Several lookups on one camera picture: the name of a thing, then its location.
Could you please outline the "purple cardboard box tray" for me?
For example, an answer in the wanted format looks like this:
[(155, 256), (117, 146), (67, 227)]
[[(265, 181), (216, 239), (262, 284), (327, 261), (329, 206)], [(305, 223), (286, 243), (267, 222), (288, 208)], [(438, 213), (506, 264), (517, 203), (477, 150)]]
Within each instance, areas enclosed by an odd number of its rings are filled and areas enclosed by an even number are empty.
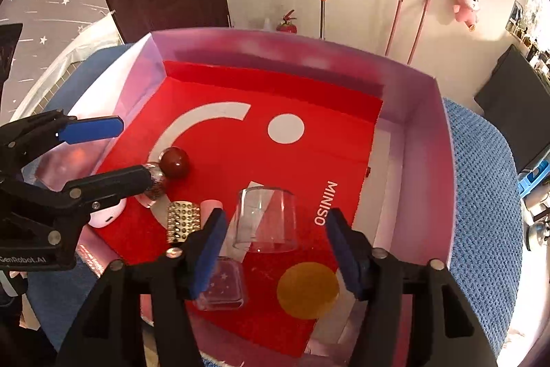
[(337, 207), (396, 258), (448, 260), (455, 181), (448, 119), (435, 80), (398, 62), (334, 43), (235, 29), (148, 34), (102, 69), (88, 60), (66, 82), (62, 107), (78, 117), (120, 116), (115, 140), (62, 144), (40, 161), (53, 190), (94, 172), (184, 149), (191, 170), (171, 201), (219, 200), (233, 215), (251, 184), (296, 199), (295, 250), (243, 253), (246, 299), (191, 313), (199, 347), (242, 366), (294, 366), (314, 328), (286, 314), (277, 283), (302, 262), (335, 267), (325, 234)]

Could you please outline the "red Miniso paper sheet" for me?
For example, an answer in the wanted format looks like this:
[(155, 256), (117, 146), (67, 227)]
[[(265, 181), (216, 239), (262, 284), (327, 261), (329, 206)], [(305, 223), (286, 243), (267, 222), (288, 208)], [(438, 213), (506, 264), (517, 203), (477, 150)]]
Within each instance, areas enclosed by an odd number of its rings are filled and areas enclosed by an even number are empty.
[(297, 263), (335, 268), (325, 234), (332, 208), (348, 220), (357, 210), (382, 102), (297, 75), (259, 69), (165, 62), (166, 77), (125, 127), (101, 171), (155, 160), (177, 146), (190, 172), (167, 186), (171, 200), (219, 200), (233, 215), (251, 183), (280, 187), (296, 199), (297, 248), (249, 253), (242, 262), (246, 300), (207, 311), (219, 328), (293, 358), (304, 352), (312, 321), (285, 313), (277, 283)]

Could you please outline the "pink nail polish bottle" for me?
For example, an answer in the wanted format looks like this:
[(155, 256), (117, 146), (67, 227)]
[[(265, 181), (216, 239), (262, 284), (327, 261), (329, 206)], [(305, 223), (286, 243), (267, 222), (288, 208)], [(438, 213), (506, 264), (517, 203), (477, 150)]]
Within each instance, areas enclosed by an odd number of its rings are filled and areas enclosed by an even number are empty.
[(242, 281), (242, 266), (231, 255), (230, 229), (219, 252), (207, 289), (195, 301), (201, 311), (238, 309), (245, 302), (245, 288)]

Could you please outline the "orange round puck in box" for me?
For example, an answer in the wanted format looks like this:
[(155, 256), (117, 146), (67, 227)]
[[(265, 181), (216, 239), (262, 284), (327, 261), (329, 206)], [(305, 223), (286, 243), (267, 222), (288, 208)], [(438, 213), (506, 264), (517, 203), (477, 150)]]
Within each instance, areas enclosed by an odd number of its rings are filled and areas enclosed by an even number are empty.
[(288, 268), (277, 285), (277, 299), (282, 309), (300, 320), (318, 320), (338, 299), (336, 274), (320, 263), (298, 263)]

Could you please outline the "black side table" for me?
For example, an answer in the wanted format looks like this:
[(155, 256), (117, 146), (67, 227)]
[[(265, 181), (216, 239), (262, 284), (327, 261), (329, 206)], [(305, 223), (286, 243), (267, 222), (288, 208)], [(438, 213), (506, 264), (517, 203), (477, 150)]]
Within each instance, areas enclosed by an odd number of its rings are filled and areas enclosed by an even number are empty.
[(474, 101), (506, 138), (517, 173), (532, 171), (549, 154), (549, 84), (516, 46), (497, 59)]

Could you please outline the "red fire extinguisher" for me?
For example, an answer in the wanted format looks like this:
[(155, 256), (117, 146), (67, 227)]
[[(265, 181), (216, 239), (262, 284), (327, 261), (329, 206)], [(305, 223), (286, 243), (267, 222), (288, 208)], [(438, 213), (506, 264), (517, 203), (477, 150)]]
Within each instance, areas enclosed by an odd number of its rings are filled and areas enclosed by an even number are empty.
[(276, 27), (277, 32), (281, 33), (293, 33), (297, 34), (297, 27), (294, 24), (296, 17), (294, 16), (295, 11), (292, 9), (288, 11)]

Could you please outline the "white earbud case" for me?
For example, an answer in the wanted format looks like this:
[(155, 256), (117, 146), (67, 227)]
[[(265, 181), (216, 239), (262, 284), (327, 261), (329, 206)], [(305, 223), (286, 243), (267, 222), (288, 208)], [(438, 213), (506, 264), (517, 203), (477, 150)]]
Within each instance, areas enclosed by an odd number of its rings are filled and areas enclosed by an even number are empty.
[(104, 228), (113, 223), (126, 208), (127, 199), (121, 199), (117, 205), (101, 209), (98, 212), (92, 212), (89, 219), (89, 225), (93, 228)]

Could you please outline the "dark red ball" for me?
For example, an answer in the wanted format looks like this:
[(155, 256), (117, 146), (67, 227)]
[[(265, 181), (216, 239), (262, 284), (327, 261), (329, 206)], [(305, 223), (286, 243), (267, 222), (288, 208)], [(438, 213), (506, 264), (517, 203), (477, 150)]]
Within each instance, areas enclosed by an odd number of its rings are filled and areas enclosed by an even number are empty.
[(190, 171), (189, 156), (179, 147), (165, 149), (159, 157), (158, 164), (164, 175), (171, 179), (184, 178)]

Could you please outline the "blue plastic stool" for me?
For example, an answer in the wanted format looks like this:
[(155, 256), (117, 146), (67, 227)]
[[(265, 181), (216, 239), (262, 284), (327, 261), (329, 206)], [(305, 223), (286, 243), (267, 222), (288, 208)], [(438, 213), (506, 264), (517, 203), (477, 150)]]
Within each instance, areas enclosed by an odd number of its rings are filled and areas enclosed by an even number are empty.
[(518, 182), (520, 197), (527, 196), (534, 188), (541, 184), (549, 176), (549, 172), (549, 162), (543, 160), (533, 171), (522, 177)]

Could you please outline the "pink plush toy right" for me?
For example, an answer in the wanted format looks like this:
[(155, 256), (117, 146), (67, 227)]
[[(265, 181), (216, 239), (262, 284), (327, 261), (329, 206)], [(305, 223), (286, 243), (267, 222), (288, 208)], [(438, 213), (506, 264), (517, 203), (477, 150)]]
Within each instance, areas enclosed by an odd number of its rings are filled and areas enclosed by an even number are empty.
[(455, 20), (473, 31), (478, 21), (479, 0), (456, 0), (453, 6)]

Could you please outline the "blue knitted table cloth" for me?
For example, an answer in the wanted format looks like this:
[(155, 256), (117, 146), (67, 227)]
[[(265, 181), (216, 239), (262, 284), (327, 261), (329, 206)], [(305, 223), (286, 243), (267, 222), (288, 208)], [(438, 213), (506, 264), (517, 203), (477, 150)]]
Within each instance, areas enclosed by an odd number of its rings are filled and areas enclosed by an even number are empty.
[[(502, 355), (516, 305), (523, 246), (512, 153), (490, 122), (452, 100), (444, 104), (457, 181), (450, 270), (493, 352)], [(31, 277), (30, 303), (55, 348), (61, 347), (95, 279), (82, 260), (72, 271)]]

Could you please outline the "clear plastic cup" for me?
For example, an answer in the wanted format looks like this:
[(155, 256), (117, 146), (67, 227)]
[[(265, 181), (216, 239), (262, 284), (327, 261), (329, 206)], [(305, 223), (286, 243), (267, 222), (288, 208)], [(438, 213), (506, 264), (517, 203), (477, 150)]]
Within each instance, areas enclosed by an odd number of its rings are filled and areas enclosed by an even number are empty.
[(241, 190), (232, 241), (236, 250), (279, 253), (297, 248), (296, 200), (288, 190), (252, 186)]

